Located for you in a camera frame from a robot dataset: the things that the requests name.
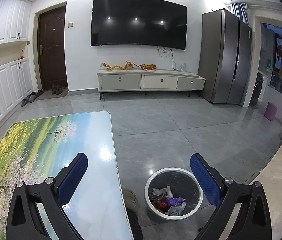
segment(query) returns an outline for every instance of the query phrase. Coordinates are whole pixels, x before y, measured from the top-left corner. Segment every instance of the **television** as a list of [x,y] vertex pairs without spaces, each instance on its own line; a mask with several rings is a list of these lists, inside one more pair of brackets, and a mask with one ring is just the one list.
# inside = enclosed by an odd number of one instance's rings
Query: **television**
[[91,46],[141,44],[185,50],[187,7],[163,0],[93,0]]

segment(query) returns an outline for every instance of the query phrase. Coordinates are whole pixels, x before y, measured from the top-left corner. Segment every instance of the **refrigerator door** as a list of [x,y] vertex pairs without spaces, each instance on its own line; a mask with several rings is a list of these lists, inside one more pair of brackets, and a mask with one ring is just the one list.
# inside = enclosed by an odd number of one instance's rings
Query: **refrigerator door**
[[202,41],[198,75],[205,78],[201,96],[211,101],[219,65],[221,45],[221,10],[202,15]]
[[252,30],[241,20],[239,38],[238,59],[230,94],[228,96],[228,104],[239,104],[241,102],[251,66]]
[[227,103],[236,66],[238,47],[238,18],[222,10],[222,33],[219,67],[212,94],[213,103]]

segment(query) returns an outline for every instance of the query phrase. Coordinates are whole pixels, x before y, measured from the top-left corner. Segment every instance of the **white drawer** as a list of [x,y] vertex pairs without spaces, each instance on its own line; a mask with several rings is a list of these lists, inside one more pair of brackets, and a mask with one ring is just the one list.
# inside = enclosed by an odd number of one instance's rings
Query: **white drawer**
[[176,89],[178,77],[142,75],[144,76],[143,89]]
[[139,89],[139,74],[115,74],[101,76],[101,90]]
[[178,90],[203,90],[204,79],[178,77]]

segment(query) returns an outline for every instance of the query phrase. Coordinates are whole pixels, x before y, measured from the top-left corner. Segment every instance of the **marble tabletop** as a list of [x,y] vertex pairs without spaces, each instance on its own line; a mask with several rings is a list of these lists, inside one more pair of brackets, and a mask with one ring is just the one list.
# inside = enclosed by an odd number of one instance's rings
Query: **marble tabletop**
[[[250,185],[254,181],[261,182],[265,191],[271,217],[272,239],[280,240],[282,238],[282,145],[272,160]],[[236,220],[240,205],[236,204],[231,218],[219,240],[224,240],[228,237]]]
[[[133,240],[122,198],[110,113],[70,114],[18,122],[0,141],[0,240],[16,183],[55,177],[78,153],[88,169],[63,210],[83,239]],[[57,236],[38,204],[49,236]]]

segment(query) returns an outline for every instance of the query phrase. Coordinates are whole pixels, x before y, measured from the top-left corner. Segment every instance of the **doorway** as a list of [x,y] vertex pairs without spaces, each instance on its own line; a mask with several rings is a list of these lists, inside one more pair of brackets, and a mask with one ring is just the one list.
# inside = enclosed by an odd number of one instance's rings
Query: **doorway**
[[39,15],[38,58],[43,90],[51,90],[53,84],[68,86],[64,56],[65,15],[65,6]]

